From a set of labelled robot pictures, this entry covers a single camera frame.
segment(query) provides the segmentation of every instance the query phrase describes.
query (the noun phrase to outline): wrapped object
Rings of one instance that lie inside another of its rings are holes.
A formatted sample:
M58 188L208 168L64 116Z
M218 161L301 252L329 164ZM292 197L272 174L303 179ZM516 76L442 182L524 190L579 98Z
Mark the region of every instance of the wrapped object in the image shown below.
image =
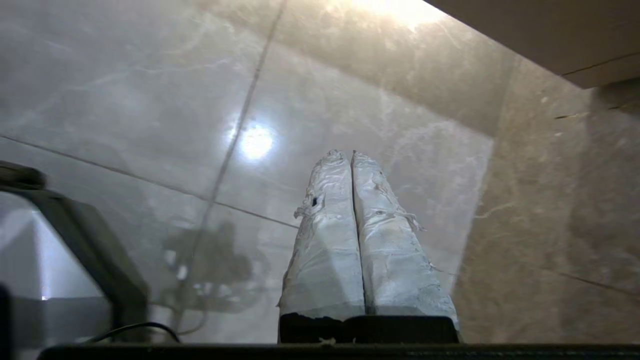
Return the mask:
M380 166L354 152L353 198L369 315L448 316L458 319L414 231L422 227L398 203Z
M330 151L316 163L293 256L284 275L280 315L346 320L364 315L362 267L347 156Z

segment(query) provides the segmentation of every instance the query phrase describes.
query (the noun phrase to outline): white plastic wrap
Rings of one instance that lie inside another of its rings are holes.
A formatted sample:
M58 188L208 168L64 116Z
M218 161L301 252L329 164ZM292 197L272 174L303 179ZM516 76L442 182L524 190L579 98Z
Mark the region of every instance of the white plastic wrap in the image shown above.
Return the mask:
M415 216L400 206L374 160L354 152L351 168L367 314L448 316L458 328L451 298L414 234L422 229Z
M343 152L332 150L317 162L295 212L303 218L283 279L280 315L346 320L365 314L352 189Z

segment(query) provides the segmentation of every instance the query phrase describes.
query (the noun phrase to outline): wire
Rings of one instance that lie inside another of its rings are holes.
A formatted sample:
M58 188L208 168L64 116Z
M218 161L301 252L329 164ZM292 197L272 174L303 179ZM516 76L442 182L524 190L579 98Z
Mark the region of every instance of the wire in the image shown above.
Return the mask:
M121 332L124 331L128 331L131 329L135 329L137 327L157 327L158 329L162 329L164 331L166 331L172 338L173 340L175 340L175 342L180 343L180 338L178 338L178 336L175 334L175 332L173 330L171 330L169 328L169 326L163 325L161 323L157 323L157 322L141 322L141 323L133 323L131 325L127 325L127 326L123 326L123 327L119 327L117 329L113 329L111 331L105 332L102 335L98 335L95 336L89 340L87 340L87 343L97 343L98 341L107 339L107 338L111 338L113 336L116 336L117 334L120 334Z

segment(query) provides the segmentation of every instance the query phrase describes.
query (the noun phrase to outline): black cable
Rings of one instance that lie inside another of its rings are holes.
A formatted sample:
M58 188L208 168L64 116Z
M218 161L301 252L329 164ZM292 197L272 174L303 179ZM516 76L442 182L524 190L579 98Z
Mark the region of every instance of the black cable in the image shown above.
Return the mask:
M104 340L104 339L113 337L113 336L115 336L117 334L120 334L121 332L124 332L124 331L127 331L127 330L131 330L131 329L135 329L137 327L157 327L158 329L162 329L162 330L166 331L173 338L173 340L175 340L175 342L180 343L180 338L178 338L176 333L173 330L171 330L171 328L169 328L169 326L166 326L166 325L163 325L163 324L157 323L157 322L133 323L131 325L119 327L117 329L113 329L111 331L105 332L102 335L95 336L95 337L87 340L86 342L87 343L97 343L100 340Z

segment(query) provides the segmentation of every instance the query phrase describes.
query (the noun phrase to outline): floor tile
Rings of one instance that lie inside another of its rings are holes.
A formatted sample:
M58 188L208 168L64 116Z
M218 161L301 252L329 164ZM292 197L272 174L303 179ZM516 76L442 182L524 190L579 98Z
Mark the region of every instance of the floor tile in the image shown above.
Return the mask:
M280 4L4 1L0 133L208 197Z
M454 303L465 343L640 343L640 300L470 242Z
M447 255L429 256L435 265L455 274L513 53L441 13L412 24L371 9L287 3L218 200L298 224L315 162L358 149L428 229L426 252Z
M638 296L640 82L571 86L515 72L469 246Z
M149 299L171 301L178 286L168 252L191 253L206 203L104 168L0 138L0 160L35 167L48 188L74 201L92 236Z
M298 230L215 205L198 242L180 322L184 341L275 343Z

